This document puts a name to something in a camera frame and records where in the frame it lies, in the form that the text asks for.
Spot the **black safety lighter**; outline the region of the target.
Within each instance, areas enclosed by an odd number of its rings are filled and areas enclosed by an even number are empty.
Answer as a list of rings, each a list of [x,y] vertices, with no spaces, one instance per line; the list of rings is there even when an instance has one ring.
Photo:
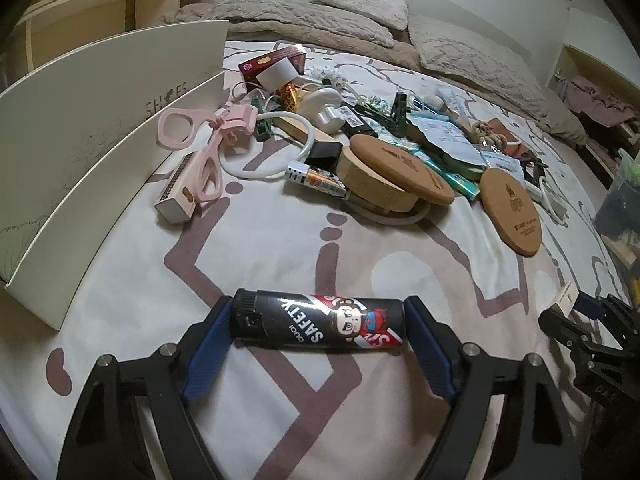
[[[404,306],[396,299],[241,289],[231,325],[235,338],[274,348],[384,351],[405,339]]]

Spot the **round cork coaster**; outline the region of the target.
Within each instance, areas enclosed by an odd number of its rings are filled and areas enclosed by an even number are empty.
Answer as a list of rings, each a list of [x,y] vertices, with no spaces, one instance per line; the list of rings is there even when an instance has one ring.
[[[500,238],[517,254],[533,257],[541,245],[541,222],[519,180],[499,168],[480,178],[480,200]]]

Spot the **paper receipt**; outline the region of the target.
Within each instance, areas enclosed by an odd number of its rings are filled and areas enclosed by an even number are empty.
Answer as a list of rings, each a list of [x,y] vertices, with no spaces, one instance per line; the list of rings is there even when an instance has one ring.
[[[450,158],[471,166],[486,166],[480,151],[452,122],[410,114],[408,123],[420,132],[425,142],[439,148]]]

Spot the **green plastic clip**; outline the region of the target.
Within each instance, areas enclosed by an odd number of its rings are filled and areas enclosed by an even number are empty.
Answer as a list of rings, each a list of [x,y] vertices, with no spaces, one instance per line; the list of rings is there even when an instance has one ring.
[[[402,139],[407,136],[408,131],[407,104],[407,95],[397,92],[393,103],[378,96],[361,98],[356,103],[355,110],[358,114],[374,120],[392,136]]]

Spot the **white cardboard shoe box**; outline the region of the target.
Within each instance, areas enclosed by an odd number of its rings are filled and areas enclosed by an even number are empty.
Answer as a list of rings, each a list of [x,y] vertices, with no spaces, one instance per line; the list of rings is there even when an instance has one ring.
[[[59,330],[94,255],[167,158],[171,107],[214,110],[225,21],[126,32],[40,66],[1,96],[1,281]]]

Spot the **pink eyelash curler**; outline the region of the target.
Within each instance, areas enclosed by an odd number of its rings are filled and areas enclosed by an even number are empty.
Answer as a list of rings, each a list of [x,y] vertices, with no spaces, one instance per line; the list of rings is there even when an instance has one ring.
[[[190,148],[201,126],[210,129],[206,144],[192,152],[194,168],[188,172],[190,182],[195,185],[191,194],[198,203],[213,202],[221,196],[221,144],[224,141],[234,143],[240,136],[251,136],[256,127],[257,115],[257,108],[246,104],[221,108],[218,112],[171,107],[160,113],[156,144],[168,151]],[[169,122],[176,120],[189,126],[189,133],[181,140],[170,132]]]

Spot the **orange battery pack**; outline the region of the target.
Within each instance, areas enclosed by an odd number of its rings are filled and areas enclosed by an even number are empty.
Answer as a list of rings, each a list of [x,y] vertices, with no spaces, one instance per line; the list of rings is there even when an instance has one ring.
[[[344,183],[335,174],[304,162],[293,160],[288,164],[284,175],[289,181],[341,200],[346,200],[349,194]]]

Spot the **white power adapter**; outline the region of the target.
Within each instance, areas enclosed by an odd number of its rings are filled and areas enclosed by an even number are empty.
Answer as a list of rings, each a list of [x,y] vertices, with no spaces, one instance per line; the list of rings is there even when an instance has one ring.
[[[307,92],[298,102],[296,112],[306,118],[314,128],[334,136],[344,126],[340,107],[342,97],[333,88],[323,87]]]

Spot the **red snack box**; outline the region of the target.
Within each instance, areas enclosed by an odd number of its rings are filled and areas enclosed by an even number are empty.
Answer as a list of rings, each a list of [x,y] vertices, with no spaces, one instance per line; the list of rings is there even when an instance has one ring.
[[[293,44],[241,62],[238,69],[246,82],[272,91],[303,75],[306,56],[307,50],[301,44]]]

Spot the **wooden shelf unit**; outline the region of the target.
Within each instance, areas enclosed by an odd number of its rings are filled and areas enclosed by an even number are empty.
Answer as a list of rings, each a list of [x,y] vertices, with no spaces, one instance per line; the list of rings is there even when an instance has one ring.
[[[1,87],[85,44],[160,24],[183,6],[214,0],[41,0],[18,20],[1,53]]]

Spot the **beige fluffy blanket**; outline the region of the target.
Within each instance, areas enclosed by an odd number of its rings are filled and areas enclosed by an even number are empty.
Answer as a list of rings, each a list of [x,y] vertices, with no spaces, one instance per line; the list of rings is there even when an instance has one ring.
[[[305,0],[222,0],[191,3],[162,15],[160,24],[226,20],[233,37],[260,32],[421,69],[418,51],[366,16]]]

